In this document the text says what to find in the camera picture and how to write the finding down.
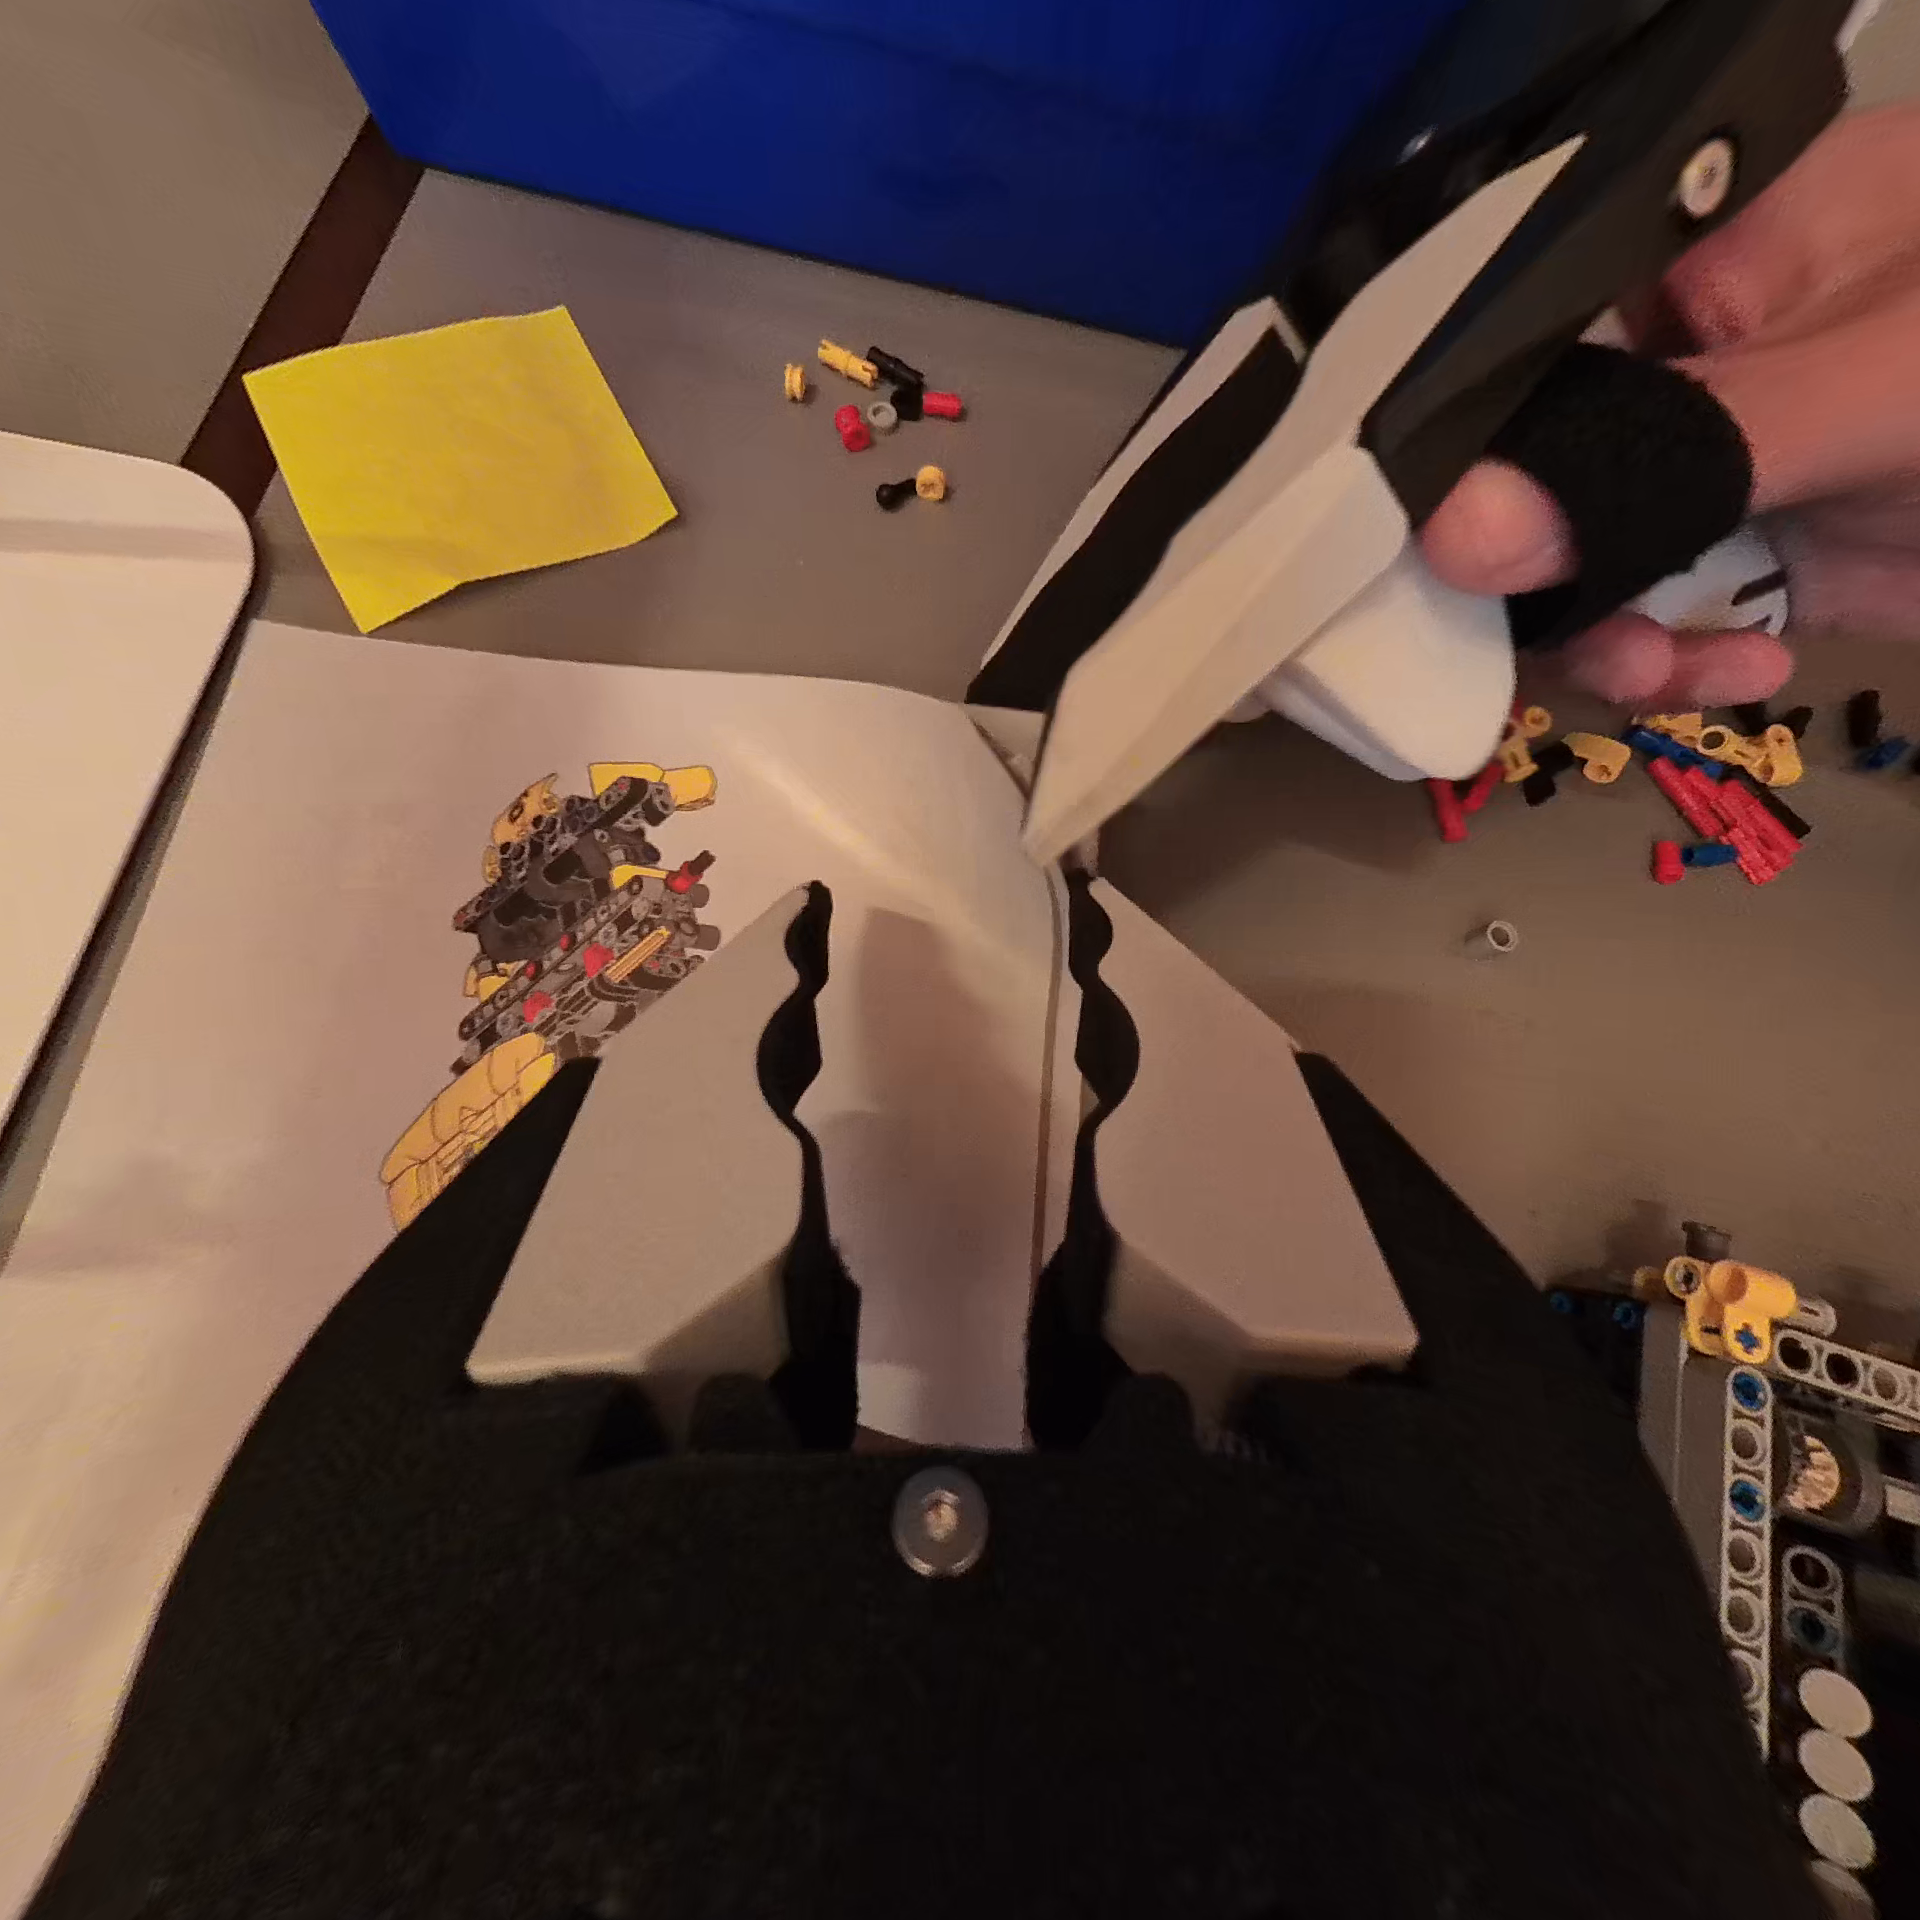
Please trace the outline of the tiny red yellow brick pins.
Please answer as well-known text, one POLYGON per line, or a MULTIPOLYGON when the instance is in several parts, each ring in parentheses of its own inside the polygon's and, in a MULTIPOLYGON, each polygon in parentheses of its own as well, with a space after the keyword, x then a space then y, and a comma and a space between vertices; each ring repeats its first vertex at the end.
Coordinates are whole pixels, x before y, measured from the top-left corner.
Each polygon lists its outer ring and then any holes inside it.
MULTIPOLYGON (((816 371, 856 390, 855 399, 831 408, 831 438, 845 455, 880 450, 904 425, 967 418, 968 408, 957 391, 929 386, 919 369, 885 348, 850 351, 833 339, 820 339, 812 359, 816 371)), ((911 500, 946 504, 952 481, 943 466, 924 463, 897 478, 878 481, 870 496, 880 513, 892 515, 911 500)))

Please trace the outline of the blue storage bin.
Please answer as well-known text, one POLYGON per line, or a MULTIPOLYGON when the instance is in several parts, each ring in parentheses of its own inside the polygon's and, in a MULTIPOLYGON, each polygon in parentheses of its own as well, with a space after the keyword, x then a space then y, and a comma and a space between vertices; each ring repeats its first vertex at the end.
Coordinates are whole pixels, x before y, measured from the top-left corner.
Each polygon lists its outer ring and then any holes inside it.
POLYGON ((317 3, 398 154, 1159 346, 1446 3, 317 3))

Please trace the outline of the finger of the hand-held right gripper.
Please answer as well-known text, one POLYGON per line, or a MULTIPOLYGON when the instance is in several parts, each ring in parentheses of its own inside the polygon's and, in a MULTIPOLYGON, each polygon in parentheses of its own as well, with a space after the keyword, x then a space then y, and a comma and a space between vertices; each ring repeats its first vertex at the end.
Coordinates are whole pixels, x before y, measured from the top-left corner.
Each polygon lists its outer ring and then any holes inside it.
POLYGON ((1166 384, 1082 499, 1085 516, 1030 583, 967 688, 967 704, 1044 714, 1066 674, 1133 607, 1175 538, 1281 420, 1303 359, 1278 300, 1233 312, 1166 384))
POLYGON ((1248 466, 1064 676, 1025 801, 1033 862, 1082 844, 1400 561, 1410 519, 1360 425, 1578 150, 1471 195, 1310 352, 1248 466))

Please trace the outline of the yellow sticky note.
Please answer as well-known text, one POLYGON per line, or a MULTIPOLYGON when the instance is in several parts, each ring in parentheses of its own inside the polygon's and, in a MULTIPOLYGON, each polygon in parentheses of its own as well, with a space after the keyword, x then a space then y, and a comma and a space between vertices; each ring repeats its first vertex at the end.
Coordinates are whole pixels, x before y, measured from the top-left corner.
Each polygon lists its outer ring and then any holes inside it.
POLYGON ((564 307, 338 343, 245 391, 358 633, 679 515, 564 307))

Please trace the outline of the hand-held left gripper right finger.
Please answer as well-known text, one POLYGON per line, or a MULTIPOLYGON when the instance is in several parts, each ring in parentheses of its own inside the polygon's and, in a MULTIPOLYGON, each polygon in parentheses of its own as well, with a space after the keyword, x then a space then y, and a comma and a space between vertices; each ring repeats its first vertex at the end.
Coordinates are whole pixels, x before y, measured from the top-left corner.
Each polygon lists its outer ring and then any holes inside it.
POLYGON ((1025 1440, 1077 1450, 1126 1377, 1217 1433, 1263 1378, 1400 1370, 1416 1331, 1293 1040, 1106 881, 1056 907, 1025 1440))

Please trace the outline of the instruction booklet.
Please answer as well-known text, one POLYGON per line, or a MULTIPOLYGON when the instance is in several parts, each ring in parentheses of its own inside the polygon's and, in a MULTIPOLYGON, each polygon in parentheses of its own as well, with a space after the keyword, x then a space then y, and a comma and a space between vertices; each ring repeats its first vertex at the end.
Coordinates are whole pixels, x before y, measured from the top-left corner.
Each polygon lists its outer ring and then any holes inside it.
POLYGON ((709 767, 656 830, 722 938, 831 894, 801 1118, 862 1288, 868 1426, 1024 1440, 1054 912, 1021 799, 896 688, 245 643, 5 1256, 5 1915, 50 1863, 239 1435, 393 1238, 378 1163, 449 1082, 493 818, 594 762, 709 767))

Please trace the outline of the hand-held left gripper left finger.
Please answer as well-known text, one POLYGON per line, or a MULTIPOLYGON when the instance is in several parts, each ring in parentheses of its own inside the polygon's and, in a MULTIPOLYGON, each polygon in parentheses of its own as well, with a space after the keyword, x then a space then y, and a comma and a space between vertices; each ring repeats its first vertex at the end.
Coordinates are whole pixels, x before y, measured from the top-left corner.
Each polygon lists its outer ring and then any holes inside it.
POLYGON ((591 1063, 473 1380, 633 1380, 686 1435, 709 1384, 749 1377, 797 1446, 850 1447, 860 1290, 800 1114, 830 938, 830 890, 790 890, 591 1063))

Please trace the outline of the yellow black brick car model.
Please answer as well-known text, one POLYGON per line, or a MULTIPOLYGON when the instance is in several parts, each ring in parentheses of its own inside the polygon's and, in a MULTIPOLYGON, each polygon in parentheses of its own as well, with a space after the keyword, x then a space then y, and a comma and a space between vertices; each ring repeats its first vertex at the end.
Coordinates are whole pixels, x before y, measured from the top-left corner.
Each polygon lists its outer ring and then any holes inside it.
POLYGON ((1914 1915, 1914 1358, 1696 1222, 1544 1302, 1637 1422, 1826 1912, 1914 1915))

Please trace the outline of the red yellow blue brick pieces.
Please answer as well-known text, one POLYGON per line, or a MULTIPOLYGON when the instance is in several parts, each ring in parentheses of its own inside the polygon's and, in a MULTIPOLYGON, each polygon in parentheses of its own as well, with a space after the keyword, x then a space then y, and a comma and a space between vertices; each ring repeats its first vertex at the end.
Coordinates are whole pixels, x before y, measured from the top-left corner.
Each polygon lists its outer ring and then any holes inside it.
POLYGON ((1648 847, 1655 882, 1729 871, 1761 887, 1782 878, 1813 838, 1801 791, 1816 767, 1914 784, 1914 731, 1887 723, 1874 688, 1833 710, 1648 711, 1612 730, 1560 730, 1544 707, 1520 704, 1476 774, 1425 777, 1421 791, 1440 841, 1461 847, 1498 794, 1541 809, 1576 787, 1646 784, 1671 815, 1648 847))

